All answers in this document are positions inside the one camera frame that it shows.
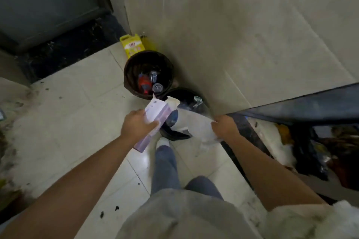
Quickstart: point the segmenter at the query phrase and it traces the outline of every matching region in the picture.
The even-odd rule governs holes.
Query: white shoe
[[[165,137],[161,137],[156,144],[156,149],[158,149],[162,145],[169,146],[169,140]]]

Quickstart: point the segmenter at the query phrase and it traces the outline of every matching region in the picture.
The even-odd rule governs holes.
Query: shirt
[[[259,233],[226,201],[164,189],[125,221],[116,238],[358,238],[359,210],[346,201],[281,206],[267,214],[264,227]]]

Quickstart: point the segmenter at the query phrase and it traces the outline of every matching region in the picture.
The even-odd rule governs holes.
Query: black trash can
[[[150,91],[148,94],[143,94],[138,87],[138,77],[141,73],[149,76],[152,70],[157,71],[156,82],[163,86],[162,92],[156,94],[156,97],[161,97],[173,83],[173,64],[165,55],[157,51],[141,51],[128,59],[123,70],[124,87],[137,97],[151,100],[153,92]]]
[[[174,88],[166,92],[163,96],[160,97],[161,100],[165,101],[167,97],[174,97],[181,102],[185,102],[187,105],[191,105],[195,103],[194,96],[201,97],[198,93],[187,89],[187,88]],[[160,128],[160,133],[163,137],[167,138],[170,141],[184,140],[189,139],[191,136],[183,133],[179,133],[178,131],[171,130],[171,128],[164,123]]]

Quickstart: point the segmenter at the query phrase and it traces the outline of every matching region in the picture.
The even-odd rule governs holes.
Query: jeans
[[[151,195],[162,189],[182,189],[178,179],[177,163],[173,150],[166,145],[160,146],[155,153],[155,171],[152,178]],[[205,176],[192,179],[185,190],[194,191],[223,200],[217,187]]]

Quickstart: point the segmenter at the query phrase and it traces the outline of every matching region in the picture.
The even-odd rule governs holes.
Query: purple carton
[[[148,103],[145,108],[146,123],[151,123],[152,121],[157,120],[159,121],[159,125],[154,128],[150,133],[148,133],[147,136],[144,137],[141,141],[135,144],[134,148],[137,151],[142,153],[146,149],[152,137],[159,131],[159,129],[164,124],[171,112],[172,111],[169,105],[166,102],[157,98],[153,98],[150,103]]]

